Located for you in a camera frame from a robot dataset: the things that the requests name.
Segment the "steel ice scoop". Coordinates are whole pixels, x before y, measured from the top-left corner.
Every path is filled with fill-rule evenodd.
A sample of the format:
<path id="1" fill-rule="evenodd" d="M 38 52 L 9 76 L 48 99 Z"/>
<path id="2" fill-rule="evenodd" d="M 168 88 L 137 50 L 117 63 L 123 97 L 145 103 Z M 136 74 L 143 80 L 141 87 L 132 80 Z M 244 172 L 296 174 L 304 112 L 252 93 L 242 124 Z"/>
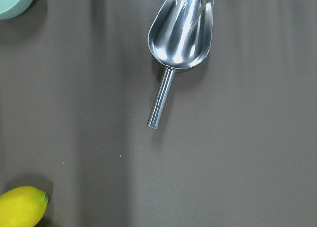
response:
<path id="1" fill-rule="evenodd" d="M 202 63 L 212 42 L 214 0 L 165 0 L 148 32 L 148 48 L 164 66 L 147 127 L 157 129 L 177 72 Z"/>

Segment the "yellow lemon upper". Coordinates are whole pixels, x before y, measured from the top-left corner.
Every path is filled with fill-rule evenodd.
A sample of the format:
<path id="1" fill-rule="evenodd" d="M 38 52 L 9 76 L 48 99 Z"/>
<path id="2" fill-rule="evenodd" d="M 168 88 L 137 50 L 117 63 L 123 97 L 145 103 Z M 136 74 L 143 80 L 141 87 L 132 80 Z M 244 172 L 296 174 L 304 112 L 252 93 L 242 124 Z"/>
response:
<path id="1" fill-rule="evenodd" d="M 14 188 L 0 196 L 2 227 L 34 227 L 43 217 L 48 195 L 32 186 Z"/>

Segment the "light green bowl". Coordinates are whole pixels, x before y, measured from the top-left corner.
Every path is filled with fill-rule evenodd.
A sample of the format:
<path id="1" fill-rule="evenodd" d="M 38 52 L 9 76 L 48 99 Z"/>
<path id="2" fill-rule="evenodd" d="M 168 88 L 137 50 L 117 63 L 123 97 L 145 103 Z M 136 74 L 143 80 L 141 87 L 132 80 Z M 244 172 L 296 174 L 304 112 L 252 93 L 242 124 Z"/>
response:
<path id="1" fill-rule="evenodd" d="M 0 19 L 7 20 L 22 14 L 33 0 L 0 0 Z"/>

